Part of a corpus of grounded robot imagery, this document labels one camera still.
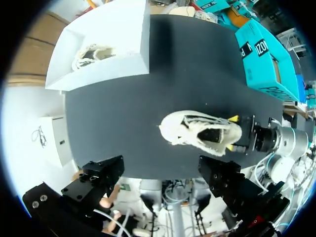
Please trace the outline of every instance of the teal box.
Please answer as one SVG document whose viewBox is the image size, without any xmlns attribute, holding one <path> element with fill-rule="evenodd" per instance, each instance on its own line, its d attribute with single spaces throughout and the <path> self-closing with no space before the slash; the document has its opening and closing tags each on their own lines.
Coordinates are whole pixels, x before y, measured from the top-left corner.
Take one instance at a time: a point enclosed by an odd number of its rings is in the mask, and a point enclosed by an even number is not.
<svg viewBox="0 0 316 237">
<path fill-rule="evenodd" d="M 236 33 L 248 87 L 282 101 L 299 101 L 291 57 L 260 23 L 251 19 Z"/>
<path fill-rule="evenodd" d="M 309 107 L 315 107 L 316 106 L 316 97 L 315 97 L 315 90 L 314 89 L 308 89 L 309 93 Z"/>
<path fill-rule="evenodd" d="M 250 8 L 248 8 L 243 1 L 235 1 L 233 3 L 233 7 L 240 15 L 249 19 L 255 19 L 256 21 L 260 22 L 256 14 Z"/>
<path fill-rule="evenodd" d="M 210 13 L 221 11 L 230 7 L 226 0 L 196 0 L 195 3 L 203 11 Z"/>
</svg>

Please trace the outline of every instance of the person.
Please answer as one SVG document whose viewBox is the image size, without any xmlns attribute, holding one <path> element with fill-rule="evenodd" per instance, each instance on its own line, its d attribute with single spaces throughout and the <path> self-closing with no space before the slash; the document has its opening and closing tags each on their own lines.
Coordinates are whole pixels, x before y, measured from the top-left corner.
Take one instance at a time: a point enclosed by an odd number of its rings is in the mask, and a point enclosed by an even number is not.
<svg viewBox="0 0 316 237">
<path fill-rule="evenodd" d="M 83 174 L 83 170 L 78 171 L 72 176 L 72 181 L 75 181 L 79 178 L 79 175 Z M 99 201 L 99 207 L 97 209 L 103 211 L 104 213 L 111 215 L 112 211 L 111 209 L 114 207 L 114 201 L 117 199 L 118 194 L 120 191 L 120 186 L 116 184 L 113 188 L 113 191 L 109 197 L 102 197 Z M 121 219 L 124 219 L 124 216 L 119 211 L 115 210 L 115 213 L 113 215 L 113 219 L 116 221 L 119 221 L 121 223 Z M 106 218 L 103 215 L 100 215 L 99 213 L 93 213 L 91 216 L 86 216 L 83 220 L 87 225 L 107 234 L 114 234 L 118 231 L 118 227 L 115 221 L 111 220 L 109 221 L 108 218 Z"/>
</svg>

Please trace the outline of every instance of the person's hand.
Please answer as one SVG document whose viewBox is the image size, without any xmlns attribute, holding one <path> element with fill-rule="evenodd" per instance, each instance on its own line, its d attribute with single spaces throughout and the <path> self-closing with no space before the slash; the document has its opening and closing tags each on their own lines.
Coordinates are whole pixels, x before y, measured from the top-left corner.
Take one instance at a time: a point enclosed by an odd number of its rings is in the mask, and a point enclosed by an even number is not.
<svg viewBox="0 0 316 237">
<path fill-rule="evenodd" d="M 113 219 L 117 221 L 121 216 L 122 216 L 122 214 L 120 212 L 118 212 L 118 213 L 114 214 Z"/>
<path fill-rule="evenodd" d="M 120 185 L 119 185 L 119 184 L 116 184 L 116 185 L 114 186 L 114 190 L 113 190 L 113 191 L 119 192 L 119 190 L 120 190 Z"/>
</svg>

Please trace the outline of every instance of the shoe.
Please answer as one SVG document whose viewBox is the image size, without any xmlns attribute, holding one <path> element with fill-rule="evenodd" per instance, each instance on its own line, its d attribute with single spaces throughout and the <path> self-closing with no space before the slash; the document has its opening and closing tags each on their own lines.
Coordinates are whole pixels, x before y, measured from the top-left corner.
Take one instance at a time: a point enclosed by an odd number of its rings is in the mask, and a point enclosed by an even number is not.
<svg viewBox="0 0 316 237">
<path fill-rule="evenodd" d="M 115 56 L 112 54 L 112 51 L 113 49 L 110 47 L 92 44 L 84 49 L 79 50 L 72 62 L 71 67 L 74 71 L 76 71 L 96 61 Z"/>
<path fill-rule="evenodd" d="M 171 113 L 162 120 L 159 129 L 172 145 L 192 145 L 218 157 L 242 135 L 239 125 L 196 111 Z"/>
</svg>

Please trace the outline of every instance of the cardboard box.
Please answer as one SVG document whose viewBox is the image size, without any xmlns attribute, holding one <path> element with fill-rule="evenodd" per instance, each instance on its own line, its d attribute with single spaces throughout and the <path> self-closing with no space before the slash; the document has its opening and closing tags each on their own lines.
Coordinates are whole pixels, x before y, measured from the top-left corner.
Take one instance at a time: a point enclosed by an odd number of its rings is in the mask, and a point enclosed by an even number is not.
<svg viewBox="0 0 316 237">
<path fill-rule="evenodd" d="M 255 19 L 256 21 L 260 22 L 256 14 L 249 7 L 247 7 L 246 4 L 246 2 L 239 0 L 234 2 L 232 6 L 240 15 L 247 17 L 249 19 Z"/>
<path fill-rule="evenodd" d="M 146 0 L 116 0 L 79 17 L 62 31 L 50 59 L 47 89 L 73 90 L 96 82 L 149 73 L 150 8 Z M 111 57 L 73 71 L 80 49 L 111 47 Z"/>
<path fill-rule="evenodd" d="M 282 101 L 299 101 L 291 57 L 260 23 L 251 19 L 236 33 L 247 85 Z"/>
<path fill-rule="evenodd" d="M 214 13 L 229 8 L 226 0 L 196 0 L 195 4 L 205 12 Z"/>
<path fill-rule="evenodd" d="M 222 12 L 221 14 L 218 15 L 218 21 L 217 21 L 218 24 L 224 26 L 224 27 L 227 27 L 233 31 L 237 31 L 239 29 L 239 27 L 235 26 L 230 18 L 228 17 L 228 15 L 224 12 Z"/>
<path fill-rule="evenodd" d="M 242 27 L 250 20 L 249 18 L 240 15 L 233 7 L 230 7 L 228 10 L 226 10 L 226 14 L 231 23 L 238 28 Z"/>
</svg>

